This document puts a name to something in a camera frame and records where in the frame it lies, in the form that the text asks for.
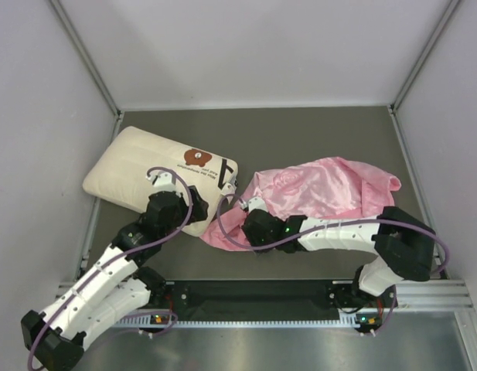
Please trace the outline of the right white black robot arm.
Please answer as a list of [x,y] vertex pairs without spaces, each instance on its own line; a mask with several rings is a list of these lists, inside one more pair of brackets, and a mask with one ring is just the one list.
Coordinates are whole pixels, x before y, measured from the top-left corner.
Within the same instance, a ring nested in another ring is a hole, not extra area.
[[359,251],[373,255],[360,266],[350,288],[335,289],[338,308],[371,305],[402,281],[426,282],[432,275],[434,231],[396,206],[374,218],[321,220],[303,215],[281,220],[255,209],[242,226],[252,247],[288,254],[318,250]]

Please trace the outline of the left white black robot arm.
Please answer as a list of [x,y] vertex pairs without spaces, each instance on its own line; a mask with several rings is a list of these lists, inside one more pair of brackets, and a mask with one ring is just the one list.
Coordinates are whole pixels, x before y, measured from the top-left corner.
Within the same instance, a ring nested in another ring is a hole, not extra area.
[[71,370],[112,325],[133,318],[135,310],[160,305],[165,280],[145,266],[185,226],[204,221],[208,204],[195,186],[180,193],[162,190],[148,198],[146,210],[121,228],[98,261],[66,293],[42,311],[21,320],[29,368]]

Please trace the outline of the cream white pillow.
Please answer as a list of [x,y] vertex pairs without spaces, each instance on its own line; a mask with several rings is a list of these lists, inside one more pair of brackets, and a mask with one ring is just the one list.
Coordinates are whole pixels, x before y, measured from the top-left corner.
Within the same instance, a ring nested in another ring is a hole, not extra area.
[[200,237],[216,215],[223,189],[236,184],[238,164],[229,158],[184,145],[135,127],[123,129],[83,181],[83,190],[99,199],[145,211],[155,192],[154,178],[160,168],[171,169],[204,201],[207,217],[183,229]]

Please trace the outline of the pink pillowcase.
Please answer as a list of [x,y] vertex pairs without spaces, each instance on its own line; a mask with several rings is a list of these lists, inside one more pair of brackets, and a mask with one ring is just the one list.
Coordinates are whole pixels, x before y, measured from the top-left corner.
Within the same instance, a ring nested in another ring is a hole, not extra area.
[[263,199],[271,214],[266,220],[281,221],[277,236],[283,239],[294,233],[291,217],[375,217],[395,205],[393,193],[400,188],[398,177],[376,166],[331,157],[255,172],[241,199]]

